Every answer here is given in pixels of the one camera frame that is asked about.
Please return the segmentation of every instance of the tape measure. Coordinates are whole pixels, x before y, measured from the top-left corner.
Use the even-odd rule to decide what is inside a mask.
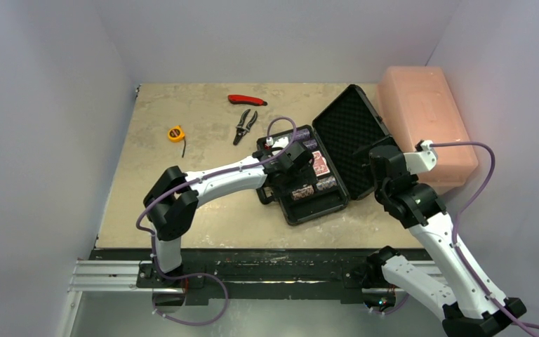
[[[168,139],[173,143],[178,143],[182,140],[182,156],[185,157],[185,148],[187,147],[187,140],[185,140],[185,132],[180,128],[180,125],[177,125],[170,130],[168,130]]]
[[[182,132],[180,125],[177,125],[170,130],[168,130],[168,139],[173,143],[180,142],[185,137],[185,133]]]

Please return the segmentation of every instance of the wire cutters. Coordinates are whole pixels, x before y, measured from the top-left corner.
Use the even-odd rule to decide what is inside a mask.
[[[251,117],[251,120],[247,123],[247,125],[243,127],[243,125],[245,125],[245,119],[247,118],[247,115],[250,111],[251,109],[247,109],[241,115],[241,120],[237,124],[237,135],[234,137],[234,141],[232,142],[233,145],[239,144],[241,138],[243,138],[243,136],[246,135],[248,132],[251,132],[251,127],[253,126],[253,123],[255,123],[255,121],[257,120],[256,111],[255,113],[253,113],[253,117]]]

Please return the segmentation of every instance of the black cable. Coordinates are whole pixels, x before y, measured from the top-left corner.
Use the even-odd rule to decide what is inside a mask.
[[[182,155],[181,158],[185,158],[185,148],[187,147],[187,139],[183,137],[182,139]]]

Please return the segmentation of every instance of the table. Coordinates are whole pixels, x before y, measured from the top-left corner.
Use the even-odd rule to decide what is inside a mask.
[[[288,116],[297,125],[311,124],[347,84],[143,84],[122,149],[105,209],[97,248],[147,248],[149,235],[135,228],[142,200],[169,166],[203,171],[251,155],[255,140],[265,136],[268,123]],[[374,102],[375,85],[360,84]],[[238,146],[235,126],[250,108],[231,105],[229,94],[266,100],[251,107],[259,118]],[[187,149],[166,133],[181,125]],[[290,129],[287,121],[272,132]],[[183,247],[192,248],[418,248],[421,245],[371,196],[351,201],[340,212],[291,227],[277,203],[262,205],[253,190],[211,201],[198,209]]]

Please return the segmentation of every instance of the white wall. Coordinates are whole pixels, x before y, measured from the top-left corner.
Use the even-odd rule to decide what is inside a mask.
[[[87,0],[0,0],[0,336],[53,336],[132,86]]]
[[[459,0],[95,2],[136,82],[367,82],[425,65]]]
[[[429,64],[443,67],[470,137],[497,155],[460,231],[498,285],[525,301],[524,320],[539,323],[539,1],[462,1]],[[479,174],[452,209],[484,177],[478,152]]]

